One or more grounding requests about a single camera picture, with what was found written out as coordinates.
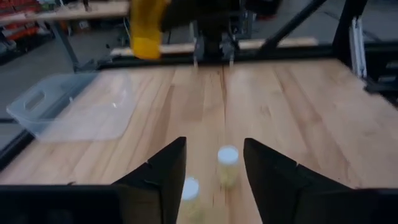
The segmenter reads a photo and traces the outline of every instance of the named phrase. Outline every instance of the small jar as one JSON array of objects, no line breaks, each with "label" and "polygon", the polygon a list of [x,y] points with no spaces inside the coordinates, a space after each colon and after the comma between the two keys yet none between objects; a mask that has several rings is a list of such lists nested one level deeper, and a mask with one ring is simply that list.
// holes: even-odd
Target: small jar
[{"label": "small jar", "polygon": [[203,208],[199,200],[199,181],[193,177],[185,179],[182,198],[181,198],[181,212],[184,219],[190,223],[201,223],[203,220]]},{"label": "small jar", "polygon": [[221,186],[232,187],[239,173],[239,152],[234,146],[223,146],[218,151],[218,175]]}]

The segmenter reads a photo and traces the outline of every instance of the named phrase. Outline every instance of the black metal beam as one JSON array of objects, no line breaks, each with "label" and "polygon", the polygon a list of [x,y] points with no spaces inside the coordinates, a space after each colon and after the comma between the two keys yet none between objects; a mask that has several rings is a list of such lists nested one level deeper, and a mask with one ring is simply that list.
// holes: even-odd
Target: black metal beam
[{"label": "black metal beam", "polygon": [[341,62],[351,67],[351,52],[349,47],[349,28],[355,17],[362,15],[368,0],[346,0],[340,21],[333,39],[333,50]]},{"label": "black metal beam", "polygon": [[368,78],[378,82],[380,77],[396,72],[387,65],[398,61],[398,42],[365,43],[365,57]]},{"label": "black metal beam", "polygon": [[[307,47],[280,47],[266,55],[257,55],[257,50],[242,50],[237,52],[234,62],[257,62],[260,60],[306,60],[316,58],[335,58],[331,45],[317,45]],[[229,58],[205,58],[198,60],[199,65],[228,64]],[[161,60],[140,60],[133,56],[117,57],[98,64],[98,70],[109,68],[126,68],[156,65],[193,65],[193,55],[190,57],[167,57]]]},{"label": "black metal beam", "polygon": [[276,34],[268,38],[267,41],[258,50],[258,55],[268,54],[269,51],[275,49],[278,43],[294,29],[296,29],[302,22],[310,17],[323,3],[327,0],[313,0],[304,9],[302,9],[296,16],[294,16],[285,26],[283,26]]},{"label": "black metal beam", "polygon": [[12,118],[0,118],[0,124],[17,124],[18,122]]},{"label": "black metal beam", "polygon": [[3,170],[7,165],[18,156],[26,146],[28,146],[34,137],[26,130],[23,130],[17,137],[15,137],[6,147],[0,150],[0,170]]}]

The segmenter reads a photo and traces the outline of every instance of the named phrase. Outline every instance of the wooden table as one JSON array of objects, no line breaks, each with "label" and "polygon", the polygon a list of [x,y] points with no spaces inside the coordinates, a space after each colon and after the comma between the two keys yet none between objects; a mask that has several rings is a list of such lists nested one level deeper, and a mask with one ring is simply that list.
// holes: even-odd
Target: wooden table
[{"label": "wooden table", "polygon": [[[208,223],[261,222],[242,158],[248,137],[350,187],[398,187],[398,113],[337,60],[103,71],[119,72],[137,86],[123,136],[34,141],[0,173],[0,184],[110,184],[186,136],[187,175],[200,181],[206,209],[223,219]],[[80,100],[92,94],[88,87]],[[217,151],[227,144],[241,151],[229,191],[216,176]]]},{"label": "wooden table", "polygon": [[0,18],[0,24],[10,22],[33,22],[33,21],[64,21],[74,19],[94,19],[102,17],[122,17],[127,15],[129,9],[128,1],[89,2],[90,12],[86,12],[82,4],[76,8],[68,9],[66,6],[56,11],[40,13],[18,13],[12,16]]}]

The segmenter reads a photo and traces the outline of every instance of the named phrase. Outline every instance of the translucent plastic bin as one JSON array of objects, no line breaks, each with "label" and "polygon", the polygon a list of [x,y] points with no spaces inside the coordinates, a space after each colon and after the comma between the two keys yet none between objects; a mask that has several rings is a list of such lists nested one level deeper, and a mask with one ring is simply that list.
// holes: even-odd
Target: translucent plastic bin
[{"label": "translucent plastic bin", "polygon": [[107,140],[120,137],[135,108],[128,74],[54,75],[7,107],[38,140]]}]

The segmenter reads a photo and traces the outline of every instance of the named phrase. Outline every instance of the cable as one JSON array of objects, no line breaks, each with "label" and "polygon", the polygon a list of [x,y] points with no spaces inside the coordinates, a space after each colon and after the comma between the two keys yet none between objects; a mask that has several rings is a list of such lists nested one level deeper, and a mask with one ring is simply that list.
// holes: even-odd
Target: cable
[{"label": "cable", "polygon": [[228,37],[231,41],[232,46],[235,48],[235,50],[241,50],[238,41],[234,40],[234,37],[232,36],[231,31],[228,31]]},{"label": "cable", "polygon": [[169,37],[167,38],[167,44],[170,44],[170,39],[172,38],[172,31],[169,31]]},{"label": "cable", "polygon": [[123,18],[123,24],[124,24],[124,28],[126,28],[126,32],[127,32],[127,35],[129,36],[129,41],[131,40],[131,38],[130,38],[130,31],[129,31],[129,29],[127,28],[127,25],[126,25],[126,18],[124,17]]}]

